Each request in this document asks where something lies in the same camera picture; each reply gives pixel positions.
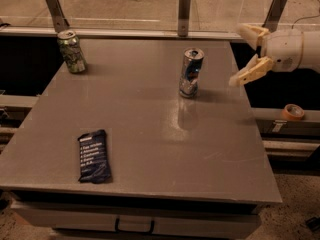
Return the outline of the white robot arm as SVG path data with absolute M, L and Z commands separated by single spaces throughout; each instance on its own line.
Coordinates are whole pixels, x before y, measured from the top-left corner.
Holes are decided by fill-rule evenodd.
M 249 62 L 230 77 L 230 86 L 243 86 L 264 77 L 269 71 L 292 72 L 311 69 L 320 73 L 320 32 L 297 29 L 277 30 L 240 24 L 237 33 L 254 50 L 261 48 Z

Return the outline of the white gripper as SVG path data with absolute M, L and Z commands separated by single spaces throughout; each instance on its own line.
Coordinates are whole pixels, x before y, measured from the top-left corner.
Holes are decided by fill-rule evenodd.
M 270 32 L 267 28 L 238 24 L 236 33 L 254 50 L 261 46 L 244 68 L 230 77 L 229 85 L 243 86 L 264 77 L 269 71 L 292 72 L 302 58 L 303 34 L 296 29 Z

